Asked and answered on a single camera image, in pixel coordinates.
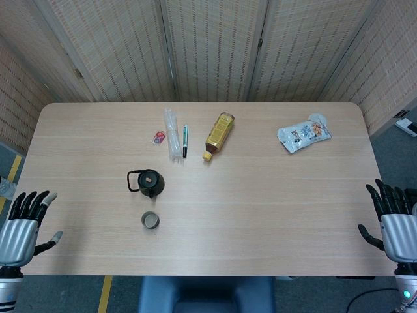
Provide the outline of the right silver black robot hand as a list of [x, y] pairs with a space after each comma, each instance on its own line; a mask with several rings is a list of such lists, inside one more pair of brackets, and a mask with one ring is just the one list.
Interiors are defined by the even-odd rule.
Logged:
[[383, 251], [395, 263], [417, 263], [417, 189], [391, 187], [380, 179], [376, 187], [367, 184], [379, 221], [382, 238], [370, 235], [358, 225], [362, 238]]

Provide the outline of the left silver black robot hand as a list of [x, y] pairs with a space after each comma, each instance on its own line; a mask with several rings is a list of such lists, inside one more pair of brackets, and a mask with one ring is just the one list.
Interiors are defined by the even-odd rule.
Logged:
[[47, 243], [38, 245], [42, 221], [56, 193], [21, 193], [12, 204], [8, 219], [0, 231], [0, 267], [23, 267], [33, 258], [52, 247], [61, 239], [58, 231]]

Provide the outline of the black teapot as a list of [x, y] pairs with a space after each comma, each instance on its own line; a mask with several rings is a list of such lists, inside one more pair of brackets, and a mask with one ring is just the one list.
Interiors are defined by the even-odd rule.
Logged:
[[[136, 189], [130, 186], [130, 176], [133, 174], [137, 174], [138, 188]], [[140, 192], [150, 199], [159, 195], [165, 187], [164, 178], [152, 169], [129, 171], [126, 175], [126, 180], [130, 192]]]

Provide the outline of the blue robot base seat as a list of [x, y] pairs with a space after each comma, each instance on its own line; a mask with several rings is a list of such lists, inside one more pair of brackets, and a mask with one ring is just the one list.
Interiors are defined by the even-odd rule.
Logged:
[[138, 313], [276, 313], [269, 276], [146, 276]]

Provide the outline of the small grey cup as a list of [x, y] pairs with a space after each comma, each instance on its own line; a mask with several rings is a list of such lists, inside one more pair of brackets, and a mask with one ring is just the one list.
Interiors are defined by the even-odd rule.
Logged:
[[160, 223], [159, 216], [153, 211], [143, 213], [141, 223], [147, 229], [155, 229]]

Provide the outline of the yellow floor tape strip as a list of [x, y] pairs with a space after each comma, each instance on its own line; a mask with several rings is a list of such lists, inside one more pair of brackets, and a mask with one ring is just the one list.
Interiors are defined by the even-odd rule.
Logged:
[[104, 277], [104, 281], [102, 284], [102, 291], [100, 294], [100, 301], [99, 301], [98, 310], [97, 310], [98, 313], [107, 313], [112, 278], [113, 277], [111, 275], [106, 275]]
[[[22, 157], [20, 155], [16, 155], [16, 157], [15, 157], [13, 163], [12, 163], [11, 169], [9, 171], [8, 177], [7, 177], [8, 181], [10, 181], [12, 183], [14, 182], [14, 178], [15, 178], [18, 170], [19, 170], [21, 161], [22, 161]], [[3, 196], [0, 196], [0, 214], [3, 212], [3, 209], [5, 208], [6, 202], [7, 202], [7, 199]]]

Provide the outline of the white power strip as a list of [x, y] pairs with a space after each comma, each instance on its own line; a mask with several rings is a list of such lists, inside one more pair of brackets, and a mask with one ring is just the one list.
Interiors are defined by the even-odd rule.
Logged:
[[398, 128], [400, 128], [402, 131], [404, 131], [404, 132], [406, 132], [407, 134], [409, 134], [410, 136], [412, 136], [412, 132], [407, 128], [408, 127], [408, 125], [409, 124], [411, 124], [411, 123], [416, 123], [416, 122], [412, 122], [412, 121], [410, 121], [409, 119], [407, 119], [407, 118], [403, 118], [403, 119], [400, 119], [400, 120], [398, 120], [396, 123], [395, 123], [395, 126], [396, 127], [398, 127]]

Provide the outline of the white snack pouch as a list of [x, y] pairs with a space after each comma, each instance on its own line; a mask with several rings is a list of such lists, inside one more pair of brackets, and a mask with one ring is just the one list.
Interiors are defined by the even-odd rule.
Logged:
[[319, 113], [311, 114], [306, 121], [279, 128], [277, 138], [290, 153], [295, 153], [315, 142], [332, 138], [327, 119]]

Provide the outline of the woven folding screen panel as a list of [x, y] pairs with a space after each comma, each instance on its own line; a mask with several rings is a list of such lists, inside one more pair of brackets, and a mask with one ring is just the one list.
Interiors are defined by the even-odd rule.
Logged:
[[161, 0], [181, 101], [245, 101], [268, 0]]
[[178, 100], [161, 0], [33, 0], [94, 102]]
[[250, 101], [316, 101], [377, 0], [269, 0]]
[[33, 0], [0, 0], [0, 37], [55, 100], [95, 101]]
[[0, 37], [0, 142], [26, 154], [51, 93]]
[[377, 0], [320, 99], [356, 104], [371, 136], [415, 106], [417, 0]]

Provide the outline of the clear plastic straw bundle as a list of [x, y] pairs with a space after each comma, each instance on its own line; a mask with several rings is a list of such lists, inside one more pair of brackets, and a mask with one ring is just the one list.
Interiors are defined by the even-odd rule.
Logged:
[[175, 111], [166, 108], [164, 110], [164, 122], [169, 147], [169, 159], [173, 162], [178, 162], [182, 158], [182, 146], [179, 141], [177, 114]]

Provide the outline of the yellow tea bottle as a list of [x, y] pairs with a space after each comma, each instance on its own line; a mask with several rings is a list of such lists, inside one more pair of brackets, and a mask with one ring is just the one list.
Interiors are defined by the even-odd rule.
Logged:
[[215, 122], [205, 141], [203, 160], [209, 162], [212, 156], [219, 152], [226, 141], [233, 125], [235, 117], [230, 113], [222, 112]]

